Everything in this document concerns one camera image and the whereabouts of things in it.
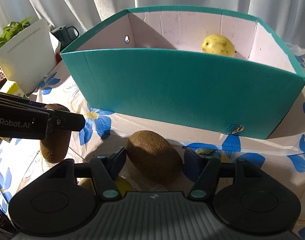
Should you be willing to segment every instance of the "brown kiwi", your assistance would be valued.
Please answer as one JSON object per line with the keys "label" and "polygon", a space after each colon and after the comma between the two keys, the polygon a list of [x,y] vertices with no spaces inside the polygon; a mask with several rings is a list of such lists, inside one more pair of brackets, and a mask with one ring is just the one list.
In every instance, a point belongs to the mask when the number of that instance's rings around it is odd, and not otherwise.
{"label": "brown kiwi", "polygon": [[[45,108],[70,112],[70,110],[60,104],[46,105]],[[44,140],[40,140],[40,151],[49,163],[61,162],[67,154],[71,131],[53,130],[47,133]]]}
{"label": "brown kiwi", "polygon": [[148,179],[159,184],[173,181],[181,171],[179,153],[162,136],[153,131],[138,131],[129,137],[127,155]]}

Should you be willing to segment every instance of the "floral tablecloth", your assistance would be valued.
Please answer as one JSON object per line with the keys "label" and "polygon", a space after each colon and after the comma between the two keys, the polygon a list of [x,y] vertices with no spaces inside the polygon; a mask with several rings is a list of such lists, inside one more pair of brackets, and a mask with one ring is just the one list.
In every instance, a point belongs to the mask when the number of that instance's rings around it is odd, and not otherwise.
{"label": "floral tablecloth", "polygon": [[[305,70],[305,60],[301,57],[297,59]],[[297,104],[300,114],[295,117],[299,121],[305,121],[305,88],[303,92],[303,101]],[[66,156],[74,159],[76,163],[89,161],[93,156],[110,155],[118,147],[125,146],[128,137],[138,130],[153,130],[159,133],[181,156],[187,146],[194,149],[217,149],[217,157],[223,162],[235,162],[242,156],[298,196],[302,211],[294,232],[305,239],[305,132],[283,136],[283,143],[280,143],[281,138],[278,136],[265,141],[253,140],[95,109],[87,104],[62,61],[40,83],[31,99],[46,104],[59,103],[68,107],[71,112],[84,115],[85,127],[80,132],[72,132]],[[290,141],[288,146],[285,143],[287,139]],[[13,138],[10,143],[2,141],[0,144],[1,210],[8,215],[8,203],[11,197],[52,166],[54,165],[46,162],[42,157],[38,140]],[[187,193],[192,186],[192,182],[183,174],[166,186],[153,183],[143,177],[129,160],[126,161],[120,175],[136,190],[142,191],[182,190]],[[231,183],[231,179],[220,179],[217,190]]]}

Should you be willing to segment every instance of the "small leaf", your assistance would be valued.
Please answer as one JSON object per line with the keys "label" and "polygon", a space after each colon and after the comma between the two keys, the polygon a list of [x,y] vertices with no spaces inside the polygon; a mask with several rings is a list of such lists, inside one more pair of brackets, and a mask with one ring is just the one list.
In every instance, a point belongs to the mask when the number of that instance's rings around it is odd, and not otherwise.
{"label": "small leaf", "polygon": [[14,30],[19,30],[20,32],[23,30],[23,25],[19,23],[16,27],[14,27]]}
{"label": "small leaf", "polygon": [[4,38],[6,36],[7,32],[3,32],[3,34],[0,36],[0,38]]}
{"label": "small leaf", "polygon": [[27,22],[29,21],[29,20],[31,20],[31,19],[33,19],[34,17],[28,17],[28,18],[26,18],[25,20],[22,20],[20,23],[22,24],[22,25],[25,25],[25,24],[27,24]]}
{"label": "small leaf", "polygon": [[11,29],[10,26],[6,26],[6,27],[3,28],[3,31],[8,31],[8,30],[10,30],[10,29]]}
{"label": "small leaf", "polygon": [[7,41],[10,40],[11,35],[13,35],[13,31],[12,31],[12,30],[10,30],[10,31],[6,34],[6,36],[5,36],[5,38],[7,39]]}
{"label": "small leaf", "polygon": [[20,22],[10,22],[9,26],[10,27],[16,27]]}
{"label": "small leaf", "polygon": [[6,38],[0,38],[0,47],[3,46],[7,42]]}
{"label": "small leaf", "polygon": [[20,33],[21,31],[14,31],[14,32],[12,32],[11,33],[11,35],[9,36],[9,39],[8,40],[10,40],[10,39],[12,39],[14,36],[16,36],[18,33]]}

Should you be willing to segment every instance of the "cardboard box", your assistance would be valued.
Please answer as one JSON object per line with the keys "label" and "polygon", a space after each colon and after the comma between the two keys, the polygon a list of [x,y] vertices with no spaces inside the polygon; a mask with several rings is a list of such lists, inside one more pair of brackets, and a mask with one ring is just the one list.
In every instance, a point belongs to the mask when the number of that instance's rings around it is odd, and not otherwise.
{"label": "cardboard box", "polygon": [[[237,56],[201,53],[211,34],[226,36]],[[262,20],[216,8],[126,9],[61,56],[92,107],[259,139],[305,85],[300,64]]]}

